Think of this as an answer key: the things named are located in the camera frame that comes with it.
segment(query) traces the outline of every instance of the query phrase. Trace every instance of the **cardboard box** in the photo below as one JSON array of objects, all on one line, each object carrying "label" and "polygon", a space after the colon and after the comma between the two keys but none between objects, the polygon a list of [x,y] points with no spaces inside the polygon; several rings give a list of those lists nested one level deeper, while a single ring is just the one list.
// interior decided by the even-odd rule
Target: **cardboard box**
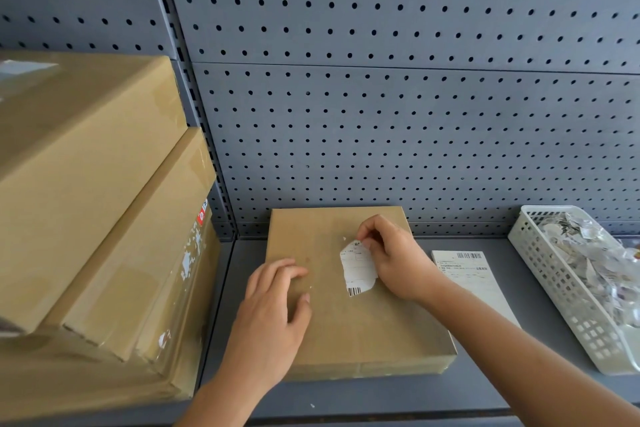
[{"label": "cardboard box", "polygon": [[289,310],[311,294],[311,324],[286,380],[442,373],[456,357],[449,332],[420,306],[398,299],[380,279],[349,297],[340,252],[358,226],[382,214],[409,231],[401,207],[274,209],[266,261],[294,257],[309,269],[289,289]]},{"label": "cardboard box", "polygon": [[0,335],[18,335],[42,322],[186,122],[166,57],[2,51],[4,60]]},{"label": "cardboard box", "polygon": [[[87,364],[78,358],[66,358],[44,367],[39,363],[13,378],[7,377],[5,371],[0,378],[0,421],[192,397],[220,253],[210,212],[200,230],[201,253],[192,264],[191,279],[184,282],[188,283],[188,290],[183,289],[183,308],[173,309],[171,303],[163,302],[161,294],[145,325],[151,330],[174,328],[151,368],[140,368],[141,363],[135,361]],[[173,314],[165,315],[169,310]]]},{"label": "cardboard box", "polygon": [[37,331],[0,343],[0,364],[27,351],[127,361],[166,281],[189,276],[184,246],[214,181],[202,132],[188,129]]}]

